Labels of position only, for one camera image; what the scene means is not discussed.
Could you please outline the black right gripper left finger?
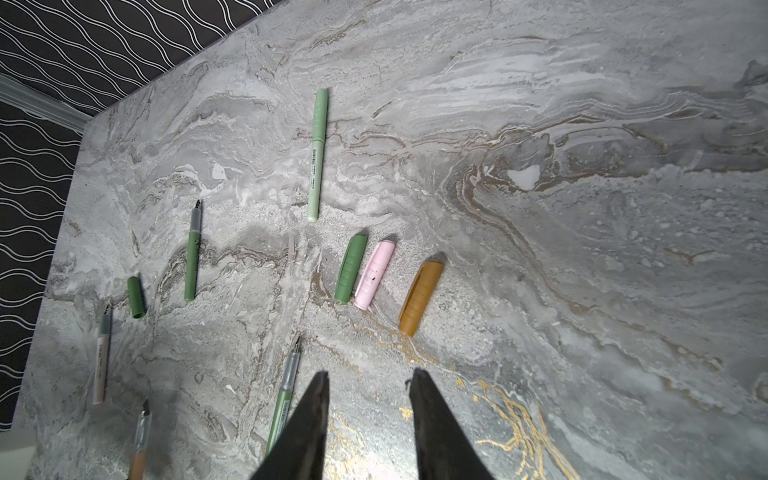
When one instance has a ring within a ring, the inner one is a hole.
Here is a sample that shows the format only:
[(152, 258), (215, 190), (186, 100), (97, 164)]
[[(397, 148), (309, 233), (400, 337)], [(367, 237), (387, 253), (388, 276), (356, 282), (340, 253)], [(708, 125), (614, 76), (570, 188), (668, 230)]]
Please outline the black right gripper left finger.
[(328, 372), (318, 371), (251, 480), (323, 478), (329, 391)]

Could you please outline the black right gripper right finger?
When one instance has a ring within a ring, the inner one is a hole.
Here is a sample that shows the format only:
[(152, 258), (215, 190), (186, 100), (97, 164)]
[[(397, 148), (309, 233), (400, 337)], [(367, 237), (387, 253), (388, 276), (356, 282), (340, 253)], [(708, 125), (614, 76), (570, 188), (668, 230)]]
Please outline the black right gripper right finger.
[(493, 479), (426, 370), (414, 370), (409, 399), (420, 479)]

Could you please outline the orange pen cap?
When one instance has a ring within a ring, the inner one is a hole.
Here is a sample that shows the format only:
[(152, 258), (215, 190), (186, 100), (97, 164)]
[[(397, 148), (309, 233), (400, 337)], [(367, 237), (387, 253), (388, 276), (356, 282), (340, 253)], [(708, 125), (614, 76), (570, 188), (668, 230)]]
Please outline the orange pen cap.
[(409, 337), (416, 333), (443, 272), (440, 261), (424, 262), (416, 274), (399, 315), (399, 330)]

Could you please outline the light green pen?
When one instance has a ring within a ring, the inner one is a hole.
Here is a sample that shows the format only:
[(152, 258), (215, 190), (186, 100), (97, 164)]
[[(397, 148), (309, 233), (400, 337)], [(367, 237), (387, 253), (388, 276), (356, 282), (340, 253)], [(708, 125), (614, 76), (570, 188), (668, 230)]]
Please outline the light green pen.
[(310, 222), (316, 222), (319, 218), (322, 168), (327, 131), (328, 100), (328, 90), (320, 89), (315, 98), (312, 122), (311, 175), (307, 213), (307, 218)]

